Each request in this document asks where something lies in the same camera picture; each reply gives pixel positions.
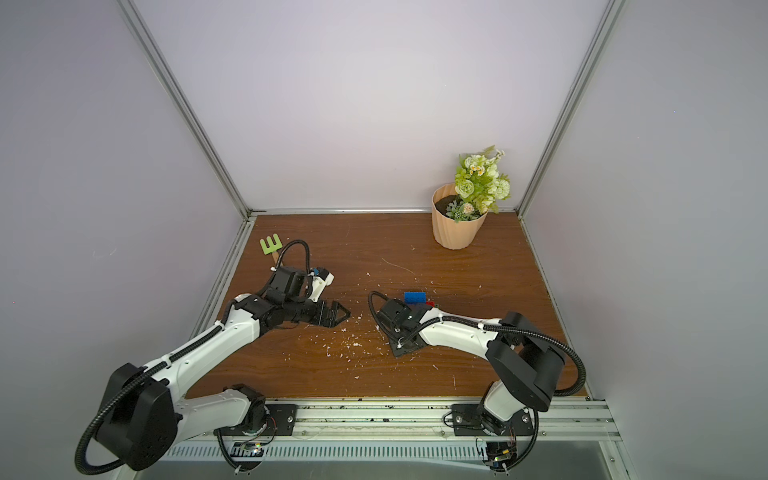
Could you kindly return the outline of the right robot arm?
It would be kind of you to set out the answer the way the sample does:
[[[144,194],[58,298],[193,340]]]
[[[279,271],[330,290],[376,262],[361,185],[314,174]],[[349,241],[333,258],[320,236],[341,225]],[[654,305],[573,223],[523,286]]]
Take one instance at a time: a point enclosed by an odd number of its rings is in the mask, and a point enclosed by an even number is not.
[[[378,291],[368,294],[368,307],[396,357],[446,347],[491,366],[498,379],[481,401],[450,407],[445,424],[457,435],[532,435],[553,398],[575,395],[586,383],[586,366],[576,351],[518,312],[479,319],[426,303],[407,304]]]

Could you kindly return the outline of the long blue lego brick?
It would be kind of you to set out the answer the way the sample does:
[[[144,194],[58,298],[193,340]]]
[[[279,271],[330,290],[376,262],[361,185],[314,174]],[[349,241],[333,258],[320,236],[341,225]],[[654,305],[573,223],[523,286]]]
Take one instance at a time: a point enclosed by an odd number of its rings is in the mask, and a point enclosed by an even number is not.
[[[403,294],[403,301],[409,305],[422,304],[427,302],[427,295],[425,292],[407,291]]]

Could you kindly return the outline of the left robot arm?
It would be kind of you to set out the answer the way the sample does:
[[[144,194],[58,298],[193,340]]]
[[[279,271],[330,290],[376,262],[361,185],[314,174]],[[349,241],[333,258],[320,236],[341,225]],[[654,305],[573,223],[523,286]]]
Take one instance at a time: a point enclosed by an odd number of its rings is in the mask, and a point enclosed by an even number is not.
[[[278,267],[260,291],[231,299],[219,320],[184,345],[142,366],[116,369],[76,446],[76,470],[141,471],[178,443],[246,424],[263,402],[254,389],[238,384],[195,399],[188,391],[233,353],[286,322],[334,328],[347,320],[348,309],[321,297],[333,280],[325,268]]]

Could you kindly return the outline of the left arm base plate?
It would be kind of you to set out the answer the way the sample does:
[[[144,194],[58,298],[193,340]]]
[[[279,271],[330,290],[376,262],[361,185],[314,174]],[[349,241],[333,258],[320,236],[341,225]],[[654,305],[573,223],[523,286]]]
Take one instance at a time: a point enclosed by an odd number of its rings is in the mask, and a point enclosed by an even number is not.
[[[297,404],[266,403],[253,407],[240,424],[222,427],[221,432],[232,437],[289,437],[293,435],[297,411]]]

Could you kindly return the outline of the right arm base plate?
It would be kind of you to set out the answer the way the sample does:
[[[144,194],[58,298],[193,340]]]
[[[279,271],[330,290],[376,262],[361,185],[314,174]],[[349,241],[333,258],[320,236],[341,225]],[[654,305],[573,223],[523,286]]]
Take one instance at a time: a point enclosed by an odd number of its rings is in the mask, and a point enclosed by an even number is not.
[[[479,404],[452,404],[448,414],[448,425],[456,436],[531,436],[535,422],[525,409],[516,411],[508,420],[499,420]]]

